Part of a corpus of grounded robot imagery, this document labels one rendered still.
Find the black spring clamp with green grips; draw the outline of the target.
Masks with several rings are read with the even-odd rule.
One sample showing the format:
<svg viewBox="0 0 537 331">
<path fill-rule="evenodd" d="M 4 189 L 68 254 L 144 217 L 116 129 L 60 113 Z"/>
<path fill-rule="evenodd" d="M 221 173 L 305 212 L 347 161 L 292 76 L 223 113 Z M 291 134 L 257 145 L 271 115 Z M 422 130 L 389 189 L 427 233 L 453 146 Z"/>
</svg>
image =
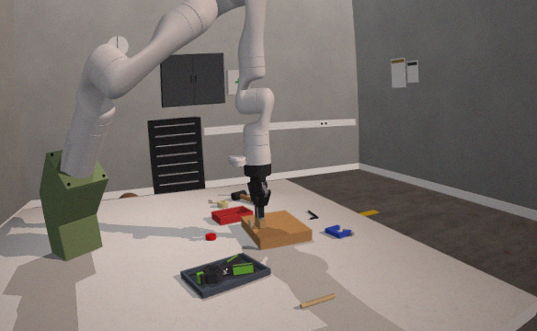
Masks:
<svg viewBox="0 0 537 331">
<path fill-rule="evenodd" d="M 234 265 L 235 264 L 235 265 Z M 213 271 L 213 272 L 210 272 Z M 216 273 L 217 272 L 217 273 Z M 256 273 L 256 262 L 242 264 L 241 254 L 231 257 L 221 265 L 205 266 L 196 271 L 198 284 L 205 285 L 219 283 L 224 277 Z"/>
</svg>

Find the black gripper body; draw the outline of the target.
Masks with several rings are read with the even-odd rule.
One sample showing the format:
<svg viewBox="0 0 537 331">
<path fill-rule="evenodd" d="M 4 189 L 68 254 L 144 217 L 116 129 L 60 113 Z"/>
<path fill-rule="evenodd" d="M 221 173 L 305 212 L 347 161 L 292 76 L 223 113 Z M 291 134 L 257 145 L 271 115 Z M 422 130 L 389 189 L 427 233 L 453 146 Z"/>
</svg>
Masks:
<svg viewBox="0 0 537 331">
<path fill-rule="evenodd" d="M 245 176 L 250 177 L 250 181 L 257 184 L 257 195 L 262 190 L 262 182 L 267 187 L 266 176 L 271 174 L 271 163 L 268 165 L 244 165 Z"/>
</svg>

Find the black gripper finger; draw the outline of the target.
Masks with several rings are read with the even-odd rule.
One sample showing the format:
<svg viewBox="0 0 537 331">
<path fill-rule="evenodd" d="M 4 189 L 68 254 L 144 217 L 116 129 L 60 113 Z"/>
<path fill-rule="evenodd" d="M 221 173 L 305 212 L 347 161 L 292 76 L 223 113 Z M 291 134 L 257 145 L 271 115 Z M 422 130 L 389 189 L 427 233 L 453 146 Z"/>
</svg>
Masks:
<svg viewBox="0 0 537 331">
<path fill-rule="evenodd" d="M 256 206 L 256 199 L 254 199 L 253 181 L 247 182 L 247 185 L 248 185 L 250 197 L 252 196 L 251 200 L 253 201 L 255 205 L 255 217 L 257 217 L 257 206 Z"/>
<path fill-rule="evenodd" d="M 256 199 L 256 206 L 257 206 L 257 219 L 258 220 L 265 219 L 264 206 L 267 206 L 269 203 L 269 197 L 270 197 L 271 191 L 270 189 L 266 188 L 265 182 L 262 182 L 262 190 L 260 192 L 260 195 L 257 196 L 257 184 L 256 183 L 253 183 L 253 189 L 254 189 L 254 198 Z"/>
</svg>

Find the tan wooden rod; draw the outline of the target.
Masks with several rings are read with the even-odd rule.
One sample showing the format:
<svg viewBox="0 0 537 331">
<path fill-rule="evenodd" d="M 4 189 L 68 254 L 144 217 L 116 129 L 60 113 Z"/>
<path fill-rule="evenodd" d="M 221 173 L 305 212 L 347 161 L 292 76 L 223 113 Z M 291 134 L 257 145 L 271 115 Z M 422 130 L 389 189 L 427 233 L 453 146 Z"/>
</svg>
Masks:
<svg viewBox="0 0 537 331">
<path fill-rule="evenodd" d="M 321 297 L 321 298 L 318 298 L 318 299 L 315 299 L 315 300 L 312 300 L 312 301 L 309 301 L 309 302 L 301 303 L 300 307 L 302 309 L 302 308 L 309 307 L 309 306 L 318 304 L 320 302 L 325 302 L 325 301 L 328 301 L 328 300 L 331 300 L 331 299 L 334 299 L 334 298 L 336 298 L 336 295 L 334 293 L 329 294 L 327 296 L 324 296 L 324 297 Z"/>
</svg>

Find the light wooden board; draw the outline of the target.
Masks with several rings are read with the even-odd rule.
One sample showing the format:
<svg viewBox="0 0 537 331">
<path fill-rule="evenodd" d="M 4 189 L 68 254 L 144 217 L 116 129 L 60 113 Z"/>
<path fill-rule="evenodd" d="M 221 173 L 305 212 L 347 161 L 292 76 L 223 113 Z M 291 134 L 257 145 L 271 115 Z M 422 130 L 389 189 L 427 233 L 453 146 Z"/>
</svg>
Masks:
<svg viewBox="0 0 537 331">
<path fill-rule="evenodd" d="M 265 213 L 265 220 L 267 228 L 260 229 L 255 215 L 241 217 L 242 227 L 260 250 L 312 241 L 312 229 L 287 211 Z"/>
</svg>

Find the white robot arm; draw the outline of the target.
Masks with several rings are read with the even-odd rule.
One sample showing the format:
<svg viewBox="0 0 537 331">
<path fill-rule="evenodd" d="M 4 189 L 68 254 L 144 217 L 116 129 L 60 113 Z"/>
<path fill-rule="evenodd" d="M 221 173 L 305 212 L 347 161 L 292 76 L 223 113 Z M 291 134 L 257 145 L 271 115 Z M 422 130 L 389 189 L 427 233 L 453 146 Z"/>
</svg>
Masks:
<svg viewBox="0 0 537 331">
<path fill-rule="evenodd" d="M 270 164 L 269 122 L 274 95 L 269 88 L 248 88 L 250 82 L 266 74 L 266 3 L 267 0 L 188 0 L 161 17 L 148 45 L 133 57 L 128 59 L 112 44 L 95 48 L 86 60 L 77 88 L 61 171 L 75 178 L 90 177 L 115 113 L 112 99 L 127 94 L 162 61 L 203 34 L 217 17 L 240 6 L 246 6 L 246 20 L 238 45 L 240 69 L 235 106 L 241 114 L 260 113 L 260 117 L 244 126 L 244 155 L 229 155 L 228 164 Z"/>
</svg>

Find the wooden-handled black mallet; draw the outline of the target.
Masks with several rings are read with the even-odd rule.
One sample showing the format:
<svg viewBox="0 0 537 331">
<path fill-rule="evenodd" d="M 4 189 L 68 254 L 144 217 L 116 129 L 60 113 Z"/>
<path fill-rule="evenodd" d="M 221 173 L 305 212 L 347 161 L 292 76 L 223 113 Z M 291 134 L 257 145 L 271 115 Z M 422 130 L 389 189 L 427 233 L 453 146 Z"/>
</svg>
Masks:
<svg viewBox="0 0 537 331">
<path fill-rule="evenodd" d="M 247 201 L 253 203 L 253 201 L 251 201 L 251 198 L 249 196 L 247 196 L 245 190 L 241 190 L 241 191 L 237 191 L 237 192 L 232 193 L 231 198 L 232 198 L 232 200 L 240 200 L 240 199 L 242 199 L 242 200 L 247 200 Z"/>
</svg>

